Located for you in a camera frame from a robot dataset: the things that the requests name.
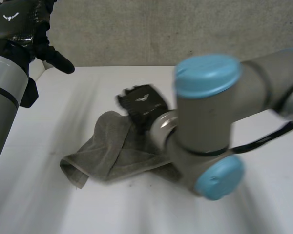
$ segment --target black band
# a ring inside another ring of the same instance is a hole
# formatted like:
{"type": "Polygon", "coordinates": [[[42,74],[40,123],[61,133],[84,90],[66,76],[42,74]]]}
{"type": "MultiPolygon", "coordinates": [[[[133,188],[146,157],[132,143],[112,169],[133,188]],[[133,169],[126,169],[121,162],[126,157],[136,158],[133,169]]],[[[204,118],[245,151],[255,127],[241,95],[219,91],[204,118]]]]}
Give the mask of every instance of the black band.
{"type": "Polygon", "coordinates": [[[243,62],[243,64],[248,65],[255,72],[257,72],[259,74],[259,77],[261,78],[261,80],[265,84],[266,97],[265,97],[265,101],[264,101],[262,109],[261,109],[261,111],[265,111],[267,109],[271,99],[272,99],[272,85],[269,81],[269,78],[268,78],[269,76],[266,73],[266,71],[254,61],[245,61],[245,62],[243,62]]]}
{"type": "Polygon", "coordinates": [[[6,90],[0,88],[0,94],[3,95],[3,96],[5,96],[7,99],[9,99],[9,100],[15,105],[16,109],[19,108],[19,103],[18,103],[18,101],[17,101],[17,100],[15,99],[15,97],[14,97],[12,94],[10,94],[8,91],[6,91],[6,90]]]}

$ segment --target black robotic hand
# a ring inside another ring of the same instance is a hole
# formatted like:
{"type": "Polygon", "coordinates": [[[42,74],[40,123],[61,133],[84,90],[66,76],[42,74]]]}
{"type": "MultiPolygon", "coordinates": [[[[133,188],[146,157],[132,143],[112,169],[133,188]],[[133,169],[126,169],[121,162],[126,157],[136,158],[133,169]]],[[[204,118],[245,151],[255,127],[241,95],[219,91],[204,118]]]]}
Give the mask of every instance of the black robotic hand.
{"type": "Polygon", "coordinates": [[[117,101],[124,108],[139,133],[150,130],[153,122],[169,111],[161,95],[151,86],[135,86],[117,95],[117,101]]]}
{"type": "Polygon", "coordinates": [[[31,62],[35,57],[65,73],[73,73],[74,65],[49,46],[46,32],[50,14],[57,0],[4,0],[0,3],[0,46],[21,46],[31,62]]]}

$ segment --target towel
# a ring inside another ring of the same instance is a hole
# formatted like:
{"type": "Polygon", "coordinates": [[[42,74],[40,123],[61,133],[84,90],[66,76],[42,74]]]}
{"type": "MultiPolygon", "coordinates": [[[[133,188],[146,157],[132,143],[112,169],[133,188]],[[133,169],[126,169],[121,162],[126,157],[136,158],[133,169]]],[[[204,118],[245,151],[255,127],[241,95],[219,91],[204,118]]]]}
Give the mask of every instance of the towel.
{"type": "Polygon", "coordinates": [[[114,111],[99,117],[92,138],[76,153],[64,157],[60,167],[80,189],[89,177],[106,183],[150,170],[171,182],[181,178],[169,156],[147,135],[138,134],[127,116],[114,111]]]}

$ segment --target gray robot arm segment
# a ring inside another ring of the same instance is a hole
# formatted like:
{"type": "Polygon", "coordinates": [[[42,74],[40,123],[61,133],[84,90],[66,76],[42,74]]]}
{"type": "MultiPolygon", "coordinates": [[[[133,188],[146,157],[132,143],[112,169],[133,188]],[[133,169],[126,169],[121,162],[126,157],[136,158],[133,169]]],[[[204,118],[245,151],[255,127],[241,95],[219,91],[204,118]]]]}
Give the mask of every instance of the gray robot arm segment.
{"type": "MultiPolygon", "coordinates": [[[[293,120],[293,50],[242,63],[224,55],[190,58],[176,67],[175,75],[178,110],[160,116],[151,137],[171,156],[186,187],[220,199],[244,173],[230,149],[232,123],[267,109],[293,120]],[[230,85],[225,87],[224,80],[230,85]]],[[[293,124],[286,125],[274,135],[291,129],[293,124]]]]}

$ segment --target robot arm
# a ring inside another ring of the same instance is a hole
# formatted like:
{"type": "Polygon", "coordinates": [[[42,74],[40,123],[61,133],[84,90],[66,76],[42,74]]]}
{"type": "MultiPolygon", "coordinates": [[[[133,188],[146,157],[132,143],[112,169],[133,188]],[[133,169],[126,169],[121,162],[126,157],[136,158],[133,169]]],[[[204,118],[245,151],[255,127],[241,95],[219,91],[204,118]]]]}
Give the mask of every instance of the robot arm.
{"type": "Polygon", "coordinates": [[[65,73],[74,71],[73,64],[49,46],[46,36],[55,1],[0,3],[0,154],[18,107],[29,108],[38,98],[29,63],[37,57],[65,73]]]}
{"type": "Polygon", "coordinates": [[[170,155],[183,175],[181,183],[218,200],[243,177],[244,164],[235,154],[293,129],[293,49],[242,63],[223,54],[191,57],[176,66],[174,76],[178,109],[149,124],[150,136],[170,155]],[[267,109],[291,122],[256,142],[230,148],[232,123],[267,109]]]}

